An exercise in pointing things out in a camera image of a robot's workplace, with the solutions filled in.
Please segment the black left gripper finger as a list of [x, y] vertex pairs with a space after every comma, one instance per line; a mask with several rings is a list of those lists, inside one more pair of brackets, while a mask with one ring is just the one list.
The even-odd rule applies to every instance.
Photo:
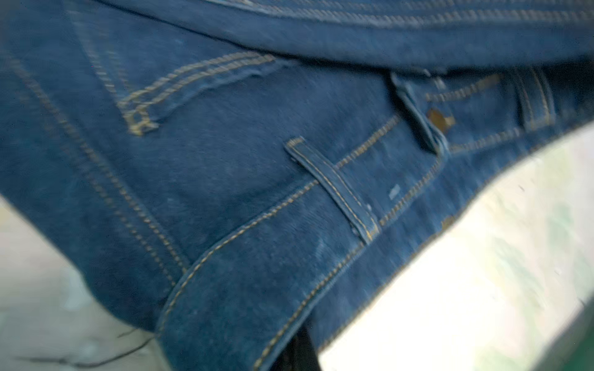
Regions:
[[273, 371], [321, 371], [316, 350], [303, 326], [273, 364]]

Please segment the dark navy skirt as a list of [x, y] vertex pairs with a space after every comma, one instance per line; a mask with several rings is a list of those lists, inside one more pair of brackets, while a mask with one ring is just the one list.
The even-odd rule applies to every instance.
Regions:
[[1, 194], [175, 370], [322, 349], [592, 119], [591, 1], [1, 4]]

